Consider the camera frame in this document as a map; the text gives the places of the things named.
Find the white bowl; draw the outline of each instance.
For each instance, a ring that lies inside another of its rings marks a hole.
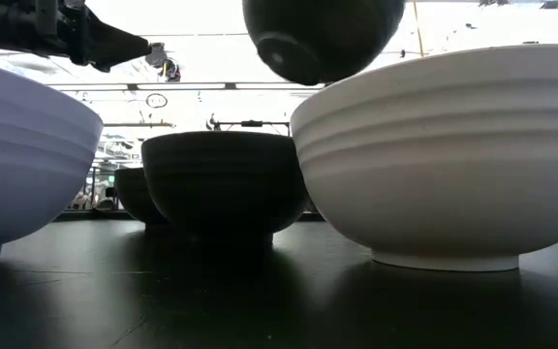
[[[558,242],[558,46],[480,49],[346,79],[292,116],[307,189],[376,261],[510,270]]]
[[[0,251],[71,202],[102,130],[101,118],[73,98],[0,69]]]

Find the black ceramic bowl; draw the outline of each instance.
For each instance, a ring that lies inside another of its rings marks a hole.
[[[405,0],[243,0],[262,61],[292,82],[335,82],[365,69],[397,31]]]
[[[289,137],[189,132],[148,140],[141,154],[156,207],[197,241],[271,242],[308,203]]]
[[[120,169],[115,171],[117,197],[128,213],[148,227],[169,224],[154,206],[145,184],[143,169]]]

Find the bowl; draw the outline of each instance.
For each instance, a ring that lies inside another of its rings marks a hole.
[[[152,202],[152,197],[145,184],[143,168],[115,171],[115,190],[117,198],[133,218],[145,223],[148,227],[168,224],[167,219]]]
[[[275,74],[315,85],[350,77],[385,48],[404,0],[244,0],[247,32]]]
[[[291,138],[188,132],[141,146],[150,195],[184,234],[208,245],[258,246],[291,224],[307,191]]]
[[[82,103],[0,69],[0,252],[73,200],[102,130],[101,118]]]
[[[511,270],[558,242],[558,45],[428,57],[292,116],[309,194],[376,261]]]

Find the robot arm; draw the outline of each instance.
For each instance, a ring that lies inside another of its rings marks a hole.
[[[0,0],[0,48],[69,57],[101,72],[151,52],[144,38],[101,22],[83,0]]]

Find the black table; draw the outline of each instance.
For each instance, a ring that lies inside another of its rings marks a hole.
[[[370,262],[326,223],[256,255],[142,228],[53,223],[5,245],[0,348],[558,349],[558,244],[520,270],[454,273]]]

